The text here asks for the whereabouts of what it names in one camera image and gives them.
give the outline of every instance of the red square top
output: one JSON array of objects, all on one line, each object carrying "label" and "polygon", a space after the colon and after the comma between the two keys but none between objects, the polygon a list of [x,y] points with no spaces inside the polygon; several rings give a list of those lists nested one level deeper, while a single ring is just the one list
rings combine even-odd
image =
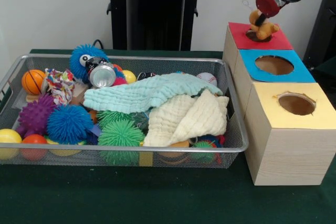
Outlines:
[{"label": "red square top", "polygon": [[229,28],[238,49],[293,50],[282,30],[274,33],[269,42],[255,42],[246,36],[246,32],[250,29],[249,24],[229,22]]}]

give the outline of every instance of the green spiky ball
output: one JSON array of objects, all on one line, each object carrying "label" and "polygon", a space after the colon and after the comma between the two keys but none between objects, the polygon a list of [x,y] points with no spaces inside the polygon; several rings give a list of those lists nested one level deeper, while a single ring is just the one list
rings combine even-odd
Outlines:
[{"label": "green spiky ball", "polygon": [[98,111],[97,119],[99,121],[100,128],[104,129],[109,123],[121,120],[131,120],[131,116],[121,112],[105,110]]},{"label": "green spiky ball", "polygon": [[[213,148],[211,143],[206,141],[198,142],[194,145],[196,148]],[[197,161],[198,163],[202,164],[210,164],[215,160],[215,153],[197,153],[192,152],[190,153],[190,157]]]},{"label": "green spiky ball", "polygon": [[[103,146],[140,146],[145,135],[130,120],[109,123],[103,128],[98,145]],[[101,151],[100,156],[109,165],[130,166],[139,162],[139,152]]]}]

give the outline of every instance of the light blue towel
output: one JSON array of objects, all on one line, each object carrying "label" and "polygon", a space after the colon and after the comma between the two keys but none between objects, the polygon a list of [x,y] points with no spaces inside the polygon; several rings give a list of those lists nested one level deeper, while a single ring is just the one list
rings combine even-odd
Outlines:
[{"label": "light blue towel", "polygon": [[154,76],[132,84],[90,89],[85,92],[84,106],[101,111],[122,113],[144,112],[159,107],[179,94],[197,95],[208,89],[212,94],[223,95],[216,86],[190,74],[170,73]]}]

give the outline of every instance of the googly eye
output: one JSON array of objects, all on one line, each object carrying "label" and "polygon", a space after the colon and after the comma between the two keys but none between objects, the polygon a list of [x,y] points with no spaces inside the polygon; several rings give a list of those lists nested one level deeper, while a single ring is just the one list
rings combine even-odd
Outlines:
[{"label": "googly eye", "polygon": [[90,55],[82,55],[80,58],[79,58],[79,63],[85,67],[85,63],[91,59],[92,57]]}]

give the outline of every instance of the baseball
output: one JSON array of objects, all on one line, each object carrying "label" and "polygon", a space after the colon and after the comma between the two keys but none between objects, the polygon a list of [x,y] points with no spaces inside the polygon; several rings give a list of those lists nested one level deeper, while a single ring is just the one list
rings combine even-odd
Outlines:
[{"label": "baseball", "polygon": [[217,86],[217,79],[211,73],[200,73],[197,77],[214,86]]}]

